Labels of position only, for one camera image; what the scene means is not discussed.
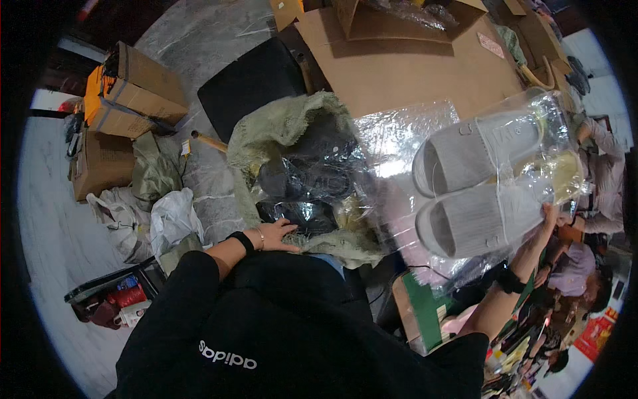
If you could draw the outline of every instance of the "green board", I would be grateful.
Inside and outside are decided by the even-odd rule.
[[[539,264],[542,264],[544,258],[545,251],[543,251],[540,256]],[[527,281],[525,289],[521,293],[521,297],[516,303],[514,311],[516,311],[523,304],[525,299],[527,299],[527,297],[533,291],[534,276],[535,273],[532,273],[530,279]],[[403,284],[405,285],[408,297],[410,298],[410,304],[414,309],[414,317],[416,318],[417,324],[419,325],[419,331],[421,332],[423,345],[428,351],[430,351],[433,348],[441,345],[441,343],[443,342],[441,338],[441,329],[439,326],[436,309],[445,305],[446,310],[449,310],[454,305],[458,304],[458,302],[451,296],[434,298],[430,286],[419,285],[419,283],[417,283],[417,281],[414,279],[412,273],[407,273],[403,276]],[[501,332],[507,329],[511,325],[511,323],[514,323],[514,320],[509,320],[505,324]]]

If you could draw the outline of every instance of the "black wristband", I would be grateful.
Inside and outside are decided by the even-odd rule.
[[[246,256],[252,255],[252,254],[254,254],[256,252],[255,251],[255,246],[253,246],[253,242],[250,241],[250,238],[246,237],[244,232],[236,231],[233,234],[230,234],[228,237],[226,237],[226,239],[229,239],[229,238],[236,238],[236,239],[239,240],[240,243],[242,243],[242,245],[246,249]]]
[[[507,266],[501,270],[496,282],[498,282],[498,285],[501,286],[506,294],[511,294],[513,292],[520,294],[526,286],[526,284],[521,282],[521,279],[515,275],[511,269],[507,268]]]

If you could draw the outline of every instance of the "cardboard box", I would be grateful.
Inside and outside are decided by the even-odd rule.
[[[117,80],[104,98],[175,126],[188,112],[177,74],[121,41],[117,46]]]
[[[90,132],[123,136],[131,140],[149,130],[158,132],[161,128],[149,118],[122,105],[105,100],[103,97],[100,97],[100,107],[89,126]]]
[[[346,41],[332,8],[304,13],[295,27],[353,117],[451,100],[463,119],[524,87],[507,59],[481,47],[478,32],[499,40],[487,16],[454,41],[455,57],[433,54],[440,43],[429,41]]]
[[[481,0],[452,0],[447,10],[459,23],[446,31],[374,10],[359,0],[334,0],[346,40],[414,39],[450,44],[487,13]]]
[[[499,9],[499,16],[516,32],[531,71],[544,68],[545,56],[552,67],[562,74],[572,73],[567,56],[551,26],[524,2],[504,0]]]
[[[135,157],[130,139],[85,129],[81,143],[70,167],[76,201],[85,200],[88,193],[100,196],[102,190],[131,183]]]

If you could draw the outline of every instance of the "chair seat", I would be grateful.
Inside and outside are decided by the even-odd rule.
[[[271,38],[213,76],[197,96],[219,139],[228,143],[244,116],[271,101],[305,92],[299,65],[281,40]]]

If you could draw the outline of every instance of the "gray slide sandal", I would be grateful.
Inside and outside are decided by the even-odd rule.
[[[428,198],[475,186],[532,155],[542,140],[536,116],[521,111],[476,117],[439,130],[412,163],[419,192]]]
[[[416,219],[421,243],[435,255],[469,258],[520,240],[542,221],[551,181],[483,184],[426,204]]]

